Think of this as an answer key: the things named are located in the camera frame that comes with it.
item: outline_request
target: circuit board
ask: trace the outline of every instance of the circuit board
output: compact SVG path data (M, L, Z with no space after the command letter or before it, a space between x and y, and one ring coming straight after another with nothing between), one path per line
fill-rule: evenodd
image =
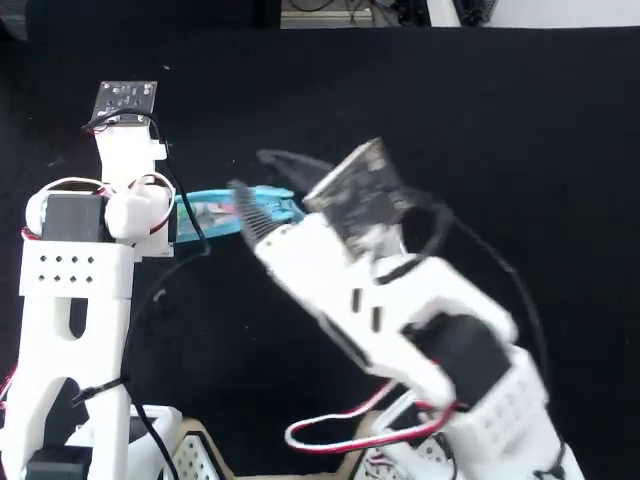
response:
M410 208L380 138L356 148L304 203L325 215L353 259L375 248Z
M110 113L119 108L135 108L153 112L158 82L153 81L106 81L100 83L92 118ZM149 119L138 115L120 115L113 123L120 125L148 125Z

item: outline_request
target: cable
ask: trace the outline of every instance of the cable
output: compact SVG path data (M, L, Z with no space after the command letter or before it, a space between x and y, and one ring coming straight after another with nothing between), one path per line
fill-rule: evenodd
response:
M349 410L344 413L332 413L328 415L321 415L319 417L310 418L307 420L300 420L290 425L285 430L285 442L296 450L309 452L309 453L346 453L353 450L361 450L365 448L381 447L383 445L389 445L392 443L404 442L418 437L427 437L440 430L449 420L450 416L455 411L456 403L454 402L447 407L436 420L425 424L417 425L415 427L405 428L392 433L385 433L381 435L375 435L368 438L349 440L346 442L338 442L326 445L313 445L299 442L293 437L296 431L302 430L310 425L321 423L326 420L344 420L360 416L369 410L371 410L377 403L380 402L386 395L395 388L396 382L390 381L386 383L380 390L378 390L371 398L360 404L358 407ZM428 407L424 402L417 403L421 408Z
M131 395L131 390L127 388L126 384L124 385L124 388L129 394L129 398L131 398L131 404L133 405L133 408L136 409L136 412L138 413L138 417L140 418L140 421L145 426L145 428L149 432L149 435L151 435L151 438L153 438L153 440L156 442L156 445L160 449L160 453L162 454L162 457L164 458L165 462L167 463L167 466L169 467L169 470L171 471L171 476L173 477L173 480L180 480L180 476L178 475L178 470L176 469L176 465L175 463L173 463L171 454L169 453L169 450L167 450L167 446L162 441L162 437L160 437L156 429L153 428L153 424L151 423L151 420L149 420L149 417L147 417L147 414L144 411L143 406L140 404L140 402L138 402L133 398L133 395Z
M0 401L4 400L5 397L7 396L7 394L9 393L9 389L11 388L11 384L13 383L13 377L16 374L16 369L17 368L18 368L18 365L16 364L11 369L9 374L5 377L4 382L2 383L2 386L0 387Z
M394 268L389 273L376 277L375 264L372 263L372 277L374 282L378 285L387 285L397 278L400 278L415 267L417 267L424 259L435 255L449 233L451 225L454 221L454 216L451 210L444 203L434 201L433 197L421 190L405 187L402 191L406 200L416 208L431 212L435 215L433 234L427 243L422 247L420 253L413 258L403 263L402 265ZM376 252L374 251L373 259L376 258Z
M301 7L300 5L298 5L295 2L295 0L289 0L289 5L291 5L295 10L298 10L299 12L313 13L313 12L319 12L320 10L324 10L329 5L331 5L333 2L335 2L335 0L327 0L322 5L319 5L317 7L304 8L304 7Z
M456 461L456 457L453 453L453 448L451 448L451 444L447 439L444 433L438 433L433 437L438 446L442 449L445 456L451 460L451 464L453 466L453 473L451 474L451 480L456 480L458 478L458 462Z
M391 20L391 18L389 18L389 15L387 15L387 12L390 10L390 7L388 7L387 5L380 5L380 3L377 0L369 0L369 1L371 3L371 6L376 10L378 10L378 12L380 12L380 15L382 15L382 18L384 18L385 22L387 22L389 26L391 27L396 26Z
M489 254L493 260L498 264L498 266L506 272L510 277L513 283L522 298L522 303L524 304L525 310L527 312L527 316L529 317L529 322L533 327L533 336L534 342L536 343L536 348L538 349L538 355L540 356L540 371L542 374L542 379L547 387L547 391L549 391L549 396L551 396L550 385L549 385L549 353L547 349L547 342L545 340L544 330L542 328L542 322L540 321L540 316L538 315L538 309L533 301L531 293L527 288L526 283L520 277L517 270L498 252L495 248L493 248L489 243L487 243L474 229L470 226L462 222L459 218L455 218L456 226L467 236L469 236L480 248L482 248L486 253Z
M110 185L107 185L106 183L101 182L100 180L96 180L94 178L84 178L84 177L59 178L58 180L54 180L53 182L47 183L44 187L38 190L38 193L47 192L52 188L59 187L60 185L64 185L65 183L80 183L80 184L84 183L89 185L96 185L97 187L104 189L106 192L109 192L111 194L114 193L113 188Z
M351 23L356 23L356 13L358 13L358 10L360 9L360 7L362 6L362 4L365 2L365 0L360 0L355 7L353 7L353 10L351 8L349 8L349 2L351 2L353 0L344 0L344 7L346 8L347 12L349 13L349 21Z
M157 120L156 116L153 113L147 112L145 110L137 109L137 108L128 108L128 107L127 108L118 108L118 109L110 111L109 113L105 113L104 115L100 115L100 116L97 116L97 117L91 119L91 121L89 121L87 124L82 126L82 129L84 131L93 131L96 127L100 127L102 125L111 125L112 122L108 122L108 120L110 120L110 119L112 119L114 117L120 117L121 115L140 115L140 116L143 116L143 117L149 119L149 122L151 123L151 127L155 131L155 134L156 134L158 142L159 143L164 143L164 145L165 145L165 149L167 151L167 158L165 160L165 165L167 167L167 171L169 172L169 174L173 178L173 182L172 183L176 186L176 191L178 192L178 194L182 198L182 203L184 204L184 209L187 212L187 216L189 217L189 221L191 222L191 225L193 226L194 231L196 232L200 242L202 243L202 253L201 254L197 254L198 258L202 257L202 256L209 255L211 253L211 245L209 244L209 241L207 240L207 237L205 236L204 232L202 231L202 228L200 227L200 224L198 223L196 215L193 212L193 208L191 207L191 202L189 201L189 198L187 197L187 193L186 193L184 187L182 186L182 183L180 182L180 180L178 179L178 177L176 176L176 174L175 174L175 172L173 170L173 167L171 165L171 155L170 155L170 151L169 151L169 143L164 140L164 137L160 133L160 128L158 126L158 120Z
M135 188L138 185L138 182L140 182L142 179L144 179L146 177L157 178L162 183L164 183L164 185L171 192L171 200L169 201L169 207L167 208L167 212L162 216L162 220L160 220L160 222L156 226L154 226L151 229L151 231L149 232L150 235L153 235L154 233L159 231L162 227L164 227L165 224L169 221L169 218L171 217L171 213L173 212L173 207L176 204L176 189L171 184L171 182L169 181L169 179L167 177L165 177L164 175L162 175L161 173L158 173L158 172L150 172L150 173L146 173L146 174L142 175L141 177L138 177L136 180L134 180L133 182L131 182L129 184L129 188L130 189Z
M193 261L197 260L198 258L208 256L211 253L211 245L209 244L209 241L207 240L207 237L205 236L204 232L202 231L202 228L200 227L200 224L198 223L196 215L193 212L193 208L191 207L191 202L189 201L189 198L187 197L187 193L186 193L184 187L182 186L182 183L180 182L180 180L176 176L176 174L175 174L175 172L174 172L174 170L173 170L173 168L171 166L171 160L170 160L171 155L170 155L170 151L169 151L169 143L164 141L164 139L163 139L163 137L162 137L162 135L160 133L160 128L158 126L158 121L157 121L156 117L152 113L146 112L146 111L140 110L140 109L135 109L135 108L119 108L119 109L116 109L116 110L112 110L111 112L106 113L104 115L101 115L101 116L93 118L86 125L84 125L82 127L82 129L85 130L85 131L93 131L96 127L110 124L111 122L108 122L109 119L112 119L114 117L119 117L120 115L141 115L141 116L144 116L144 117L149 119L152 128L155 130L155 134L156 134L158 142L165 144L165 148L166 148L166 151L167 151L167 158L165 160L165 165L167 167L167 171L169 172L170 176L173 178L173 182L172 183L176 186L176 190L180 194L180 197L182 198L182 203L184 204L184 208L185 208L185 211L187 212L187 216L189 217L189 221L191 222L191 225L193 226L194 231L196 232L196 234L198 235L198 238L200 239L200 242L202 243L202 251L201 252L196 253L196 254L194 254L194 255L192 255L190 257L187 257L182 262L179 262L176 265L174 265L172 268L167 270L163 275L161 275L153 283L153 285L149 289L147 289L147 292L142 297L142 301L141 301L141 303L140 303L140 305L138 307L138 310L132 316L131 321L129 322L129 333L127 335L127 338L125 339L125 344L124 344L124 348L123 348L123 352L122 352L122 358L124 360L125 355L126 355L128 349L129 349L130 345L131 345L131 336L132 336L131 333L132 333L135 325L137 324L139 318L141 317L142 313L146 309L147 305L153 300L153 297L156 294L156 290L160 287L160 285L162 285L162 283L164 283L167 279L169 279L172 275L174 275L177 271L179 271L180 269L182 269L186 265L192 263ZM136 411L138 412L140 420L142 421L143 425L145 426L145 428L149 432L149 435L151 435L151 437L155 441L156 445L158 446L158 449L160 450L160 453L162 454L162 457L164 458L164 461L169 466L169 469L171 470L171 475L173 476L173 479L174 480L180 480L180 478L178 476L178 471L176 470L176 467L175 467L175 465L173 463L171 455L169 454L169 451L167 450L166 445L162 441L162 438L160 438L160 435L158 435L158 432L156 432L156 430L153 428L153 424L149 421L149 418L145 414L144 409L133 398L133 396L131 395L131 391L128 388L127 388L127 392L129 393L129 396L131 397L131 403L133 404L133 406L135 407Z

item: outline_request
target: black backdrop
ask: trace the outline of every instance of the black backdrop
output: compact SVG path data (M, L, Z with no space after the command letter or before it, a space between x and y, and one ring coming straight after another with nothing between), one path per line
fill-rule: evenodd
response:
M235 177L282 184L255 160L259 148L338 162L382 135L407 183L445 199L528 280L550 345L552 416L588 478L635 477L639 47L637 29L0 47L0 370L17 355L18 229L29 194L57 177L99 174L93 139L78 127L100 80L155 79L156 112L189 190ZM418 234L410 229L408 241ZM282 431L352 406L377 381L269 282L239 236L212 245L137 326L134 390L201 419L236 473L335 468L339 458L288 450ZM459 234L445 256L513 311L531 348L508 278ZM137 298L166 266L138 268ZM348 433L336 426L334 437Z

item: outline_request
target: black wire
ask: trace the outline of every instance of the black wire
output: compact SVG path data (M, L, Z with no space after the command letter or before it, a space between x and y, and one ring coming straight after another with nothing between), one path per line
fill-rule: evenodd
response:
M549 396L551 396L550 391L550 372L549 372L549 353L547 348L547 342L545 340L544 330L542 328L542 322L540 321L540 316L538 314L538 309L536 307L535 302L529 292L529 289L520 277L518 271L511 265L494 247L492 247L489 243L487 243L474 229L472 229L469 225L462 222L459 218L455 218L456 226L464 232L469 238L471 238L480 248L482 248L486 253L489 254L493 260L500 266L500 268L505 271L513 281L520 297L522 299L522 303L524 304L527 317L529 318L529 322L533 328L533 337L534 342L536 343L536 348L538 349L539 362L540 362L540 372L542 374L542 378L547 387L547 391L549 391Z
M126 385L124 386L124 388L127 390L127 393L131 398L131 404L133 405L133 408L136 409L136 412L138 413L138 417L140 418L140 421L145 426L145 428L149 432L149 435L151 435L151 438L153 438L153 440L156 442L156 445L160 449L160 453L162 454L162 457L164 458L165 462L169 466L169 470L171 471L171 476L173 477L174 480L180 480L180 476L178 475L178 470L176 469L176 465L175 463L173 463L173 460L171 459L171 454L169 453L169 450L167 450L167 446L162 441L162 438L160 437L156 429L153 427L153 423L151 423L151 420L149 420L149 417L147 417L147 414L144 411L143 406L140 404L140 402L134 399L133 395L131 395L131 390L129 390Z
M376 10L378 10L378 12L380 12L380 15L382 15L382 18L384 18L387 24L389 24L392 27L396 26L393 23L393 21L389 18L389 15L387 15L387 12L390 10L389 7L385 5L380 5L376 0L370 0L370 1L371 1L371 6Z
M360 0L353 9L349 7L349 2L351 1L353 0L344 0L344 6L347 9L347 12L349 12L349 21L351 23L356 23L356 13L358 13L358 10L365 2L365 0Z
M211 253L211 245L209 244L209 241L207 240L207 237L205 236L204 232L202 231L202 228L200 227L200 224L198 223L198 219L196 218L196 215L193 212L193 208L191 207L191 202L189 201L187 193L186 193L184 187L182 186L182 182L180 182L180 179L176 176L175 171L173 170L173 168L171 166L171 155L170 155L170 151L169 151L169 143L164 141L164 137L162 137L162 134L160 133L160 128L158 126L158 120L155 117L155 115L153 115L151 112L147 112L147 111L136 109L136 108L128 108L128 107L127 108L118 108L118 109L112 110L112 111L110 111L110 112L108 112L108 113L106 113L104 115L101 115L101 116L93 118L86 125L84 125L82 127L82 129L85 130L85 131L93 131L97 127L109 124L110 123L110 122L108 122L109 119L112 119L114 117L119 117L121 115L140 115L140 116L143 116L145 118L148 118L150 123L151 123L151 126L153 127L153 129L155 131L155 134L156 134L156 137L157 137L158 141L160 143L164 143L165 144L165 148L166 148L166 151L167 151L167 158L165 160L165 165L167 167L167 171L169 172L169 174L171 176L171 180L172 180L173 184L175 185L178 194L182 198L182 202L183 202L184 208L185 208L185 210L187 212L187 216L189 217L189 221L191 222L191 225L193 226L194 231L196 232L196 234L198 235L198 238L200 239L200 242L202 243L202 251L201 252L196 253L196 254L194 254L194 255L192 255L190 257L187 257L182 262L179 262L178 264L174 265L172 268L170 268L164 274L162 274L153 283L153 285L150 288L147 289L146 293L142 297L142 301L139 304L136 313L131 317L131 321L129 322L129 333L127 335L127 338L125 339L125 344L124 344L124 348L123 348L123 352L122 352L122 358L123 358L123 363L124 363L124 358L125 358L127 352L129 351L129 347L131 345L131 337L132 337L133 328L135 327L135 325L137 325L137 323L139 321L139 318L142 316L142 313L147 308L147 305L150 304L151 301L153 300L153 297L155 296L156 291L158 290L158 288L164 282L166 282L172 275L174 275L177 271L179 271L180 269L182 269L186 265L189 265L190 263L192 263L193 261L197 260L198 258L208 256ZM143 425L145 426L145 428L149 432L149 435L151 435L151 437L155 441L156 445L158 446L158 449L160 450L160 453L162 454L162 457L164 458L164 461L169 466L169 469L171 470L171 475L173 476L173 479L174 480L179 480L178 471L176 470L176 467L175 467L175 465L173 463L171 455L169 454L169 451L167 450L166 445L162 441L162 438L160 437L160 435L158 435L158 432L156 432L155 428L153 427L153 424L151 423L149 418L146 416L146 414L144 412L144 409L142 408L142 406L137 401L135 401L135 399L131 395L131 391L128 388L127 388L127 392L129 393L129 397L131 397L131 403L133 404L133 406L135 407L136 411L138 412L138 416L140 417L140 420L142 421Z
M433 439L436 441L438 446L442 449L446 457L451 460L451 464L453 466L453 473L451 474L451 480L456 480L456 478L458 478L458 462L456 460L456 456L453 453L453 448L451 448L451 444L449 443L449 439L442 432L436 434L433 437Z
M426 258L435 255L444 244L444 241L446 240L446 237L451 228L451 224L454 220L453 213L451 212L449 207L447 207L447 205L445 205L444 203L434 201L433 197L430 194L410 187L405 187L402 193L411 205L421 210L432 212L435 215L433 234L424 245L424 247L422 247L420 253L413 257L411 260L403 263L402 265L394 268L390 272L380 277L376 277L374 274L374 282L378 285L386 285L388 283L391 283L395 279L409 273L415 267L420 265L420 263Z
M336 0L327 0L322 5L320 5L318 7L312 7L312 8L301 7L300 5L298 5L295 2L295 0L289 0L289 5L291 5L294 9L298 10L299 12L313 13L313 12L319 12L320 10L324 10L325 8L327 8L329 5L331 5L335 1Z

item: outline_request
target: blue object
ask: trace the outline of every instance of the blue object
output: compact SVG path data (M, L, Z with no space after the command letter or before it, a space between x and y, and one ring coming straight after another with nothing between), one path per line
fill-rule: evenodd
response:
M252 187L256 203L271 215L272 220L299 222L304 212L293 200L293 192L285 188L260 185ZM219 237L240 231L231 190L203 190L187 194L191 208L207 238ZM176 243L191 242L198 235L189 221L182 197L176 197L178 225Z

